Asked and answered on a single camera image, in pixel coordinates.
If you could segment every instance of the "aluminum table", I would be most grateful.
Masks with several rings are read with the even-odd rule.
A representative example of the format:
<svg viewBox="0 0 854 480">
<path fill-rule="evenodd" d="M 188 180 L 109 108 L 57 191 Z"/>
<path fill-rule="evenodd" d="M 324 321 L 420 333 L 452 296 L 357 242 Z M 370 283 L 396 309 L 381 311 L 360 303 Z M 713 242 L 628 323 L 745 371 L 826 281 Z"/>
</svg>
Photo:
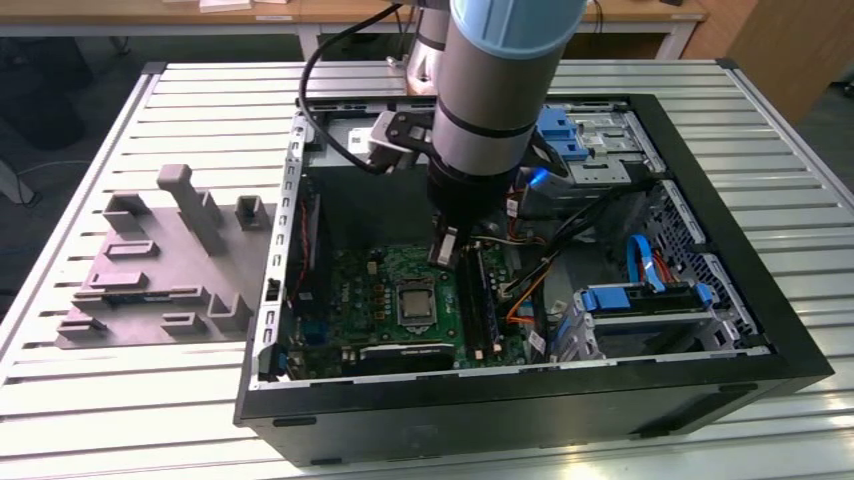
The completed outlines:
<svg viewBox="0 0 854 480">
<path fill-rule="evenodd" d="M 555 93 L 653 93 L 836 374 L 684 437 L 297 470 L 232 425 L 242 343 L 62 351 L 54 328 L 108 224 L 185 163 L 217 204 L 277 195 L 301 64 L 149 65 L 0 327 L 0 478 L 768 478 L 854 470 L 854 197 L 737 70 L 564 62 Z M 400 95 L 384 63 L 325 62 L 321 95 Z"/>
</svg>

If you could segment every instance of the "black cable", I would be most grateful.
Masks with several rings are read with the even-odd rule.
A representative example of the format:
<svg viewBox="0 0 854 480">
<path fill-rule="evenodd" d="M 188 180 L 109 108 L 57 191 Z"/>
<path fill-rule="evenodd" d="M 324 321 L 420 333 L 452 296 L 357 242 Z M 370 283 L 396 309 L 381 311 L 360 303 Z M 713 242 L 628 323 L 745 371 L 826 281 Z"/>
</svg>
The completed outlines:
<svg viewBox="0 0 854 480">
<path fill-rule="evenodd" d="M 394 22 L 397 22 L 397 35 L 403 35 L 403 21 L 400 20 L 400 12 L 394 10 Z"/>
<path fill-rule="evenodd" d="M 593 6 L 596 7 L 596 23 L 592 27 L 592 34 L 589 35 L 589 48 L 593 47 L 595 38 L 597 34 L 601 34 L 604 30 L 604 13 L 601 12 L 601 4 L 599 0 L 592 0 Z"/>
<path fill-rule="evenodd" d="M 21 176 L 17 173 L 17 170 L 12 168 L 12 165 L 9 164 L 9 162 L 4 161 L 4 163 L 9 168 L 9 170 L 12 171 L 12 173 L 14 174 L 14 182 L 17 185 L 17 199 L 21 201 L 20 206 L 28 210 L 32 210 L 33 208 L 36 208 L 36 205 L 41 201 L 41 194 L 33 190 L 32 197 L 29 197 L 29 201 L 24 202 L 24 188 L 21 185 Z"/>
<path fill-rule="evenodd" d="M 400 15 L 397 14 L 397 12 L 394 12 L 394 15 L 397 16 L 397 22 L 400 22 Z M 405 43 L 405 36 L 409 34 L 409 28 L 412 27 L 412 19 L 415 18 L 416 15 L 417 13 L 415 12 L 415 8 L 412 8 L 409 10 L 409 20 L 405 22 L 405 27 L 403 28 L 403 32 L 400 33 L 400 39 L 397 40 L 397 58 L 403 58 L 403 53 L 404 53 L 403 44 Z"/>
<path fill-rule="evenodd" d="M 601 13 L 601 4 L 599 3 L 599 0 L 592 0 L 592 3 L 596 6 L 596 26 L 592 29 L 592 33 L 601 33 L 604 30 L 604 13 Z"/>
<path fill-rule="evenodd" d="M 616 200 L 627 193 L 639 192 L 645 190 L 653 181 L 643 181 L 632 185 L 624 185 L 620 187 L 612 187 L 605 193 L 603 193 L 592 202 L 589 202 L 575 214 L 572 214 L 560 224 L 551 240 L 543 247 L 543 253 L 540 255 L 537 263 L 528 267 L 523 274 L 512 280 L 504 287 L 504 291 L 513 290 L 519 285 L 524 284 L 528 280 L 537 278 L 543 271 L 551 266 L 551 262 L 560 254 L 560 250 L 572 240 L 572 238 L 584 232 L 589 227 L 595 218 L 599 216 L 600 210 L 607 207 L 608 203 Z"/>
<path fill-rule="evenodd" d="M 385 10 L 382 10 L 376 15 L 373 15 L 370 18 L 354 24 L 352 27 L 346 28 L 342 32 L 334 34 L 332 38 L 329 38 L 325 42 L 322 42 L 317 50 L 314 50 L 314 52 L 310 54 L 310 57 L 308 57 L 308 60 L 305 61 L 302 76 L 300 77 L 300 80 L 298 80 L 298 92 L 297 92 L 298 107 L 302 110 L 302 115 L 305 116 L 305 120 L 308 121 L 308 124 L 312 126 L 312 128 L 314 129 L 314 132 L 317 133 L 317 135 L 320 135 L 320 138 L 322 138 L 325 143 L 329 145 L 329 147 L 332 147 L 332 149 L 338 153 L 338 155 L 344 157 L 344 159 L 349 163 L 352 163 L 356 167 L 358 167 L 365 172 L 372 173 L 373 175 L 384 174 L 386 167 L 376 166 L 365 163 L 358 157 L 356 157 L 349 152 L 349 150 L 344 148 L 344 146 L 337 142 L 337 140 L 334 140 L 332 135 L 329 135 L 329 133 L 325 131 L 325 129 L 320 128 L 320 124 L 314 120 L 314 117 L 309 109 L 308 100 L 305 98 L 305 90 L 308 89 L 308 79 L 310 78 L 310 71 L 313 70 L 316 63 L 320 60 L 322 53 L 329 49 L 329 47 L 334 45 L 340 40 L 346 38 L 349 35 L 352 35 L 353 33 L 358 32 L 364 28 L 373 25 L 382 18 L 385 18 L 392 13 L 394 13 L 399 8 L 400 8 L 400 5 L 392 5 Z"/>
</svg>

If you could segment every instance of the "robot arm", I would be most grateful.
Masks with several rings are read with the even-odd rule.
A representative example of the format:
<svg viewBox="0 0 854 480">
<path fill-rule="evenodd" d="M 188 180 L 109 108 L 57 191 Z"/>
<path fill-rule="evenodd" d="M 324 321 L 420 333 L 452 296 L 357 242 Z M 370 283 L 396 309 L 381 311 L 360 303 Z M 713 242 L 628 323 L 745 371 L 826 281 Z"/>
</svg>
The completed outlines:
<svg viewBox="0 0 854 480">
<path fill-rule="evenodd" d="M 515 178 L 584 0 L 451 0 L 432 123 L 431 263 L 448 268 Z"/>
</svg>

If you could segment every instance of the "blue drive bracket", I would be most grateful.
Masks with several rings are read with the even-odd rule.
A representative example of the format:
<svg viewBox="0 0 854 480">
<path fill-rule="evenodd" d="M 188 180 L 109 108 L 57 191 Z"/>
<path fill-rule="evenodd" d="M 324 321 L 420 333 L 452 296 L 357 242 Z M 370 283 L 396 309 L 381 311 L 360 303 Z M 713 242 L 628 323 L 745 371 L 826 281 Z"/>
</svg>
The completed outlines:
<svg viewBox="0 0 854 480">
<path fill-rule="evenodd" d="M 564 161 L 587 160 L 589 150 L 577 141 L 577 125 L 564 109 L 543 107 L 536 119 L 536 130 Z"/>
<path fill-rule="evenodd" d="M 657 273 L 655 272 L 649 241 L 643 235 L 635 233 L 628 237 L 628 245 L 625 246 L 625 269 L 628 270 L 628 281 L 631 283 L 640 281 L 640 275 L 637 273 L 637 251 L 640 252 L 644 281 L 652 285 L 652 290 L 660 293 L 664 291 L 664 284 L 657 279 Z"/>
</svg>

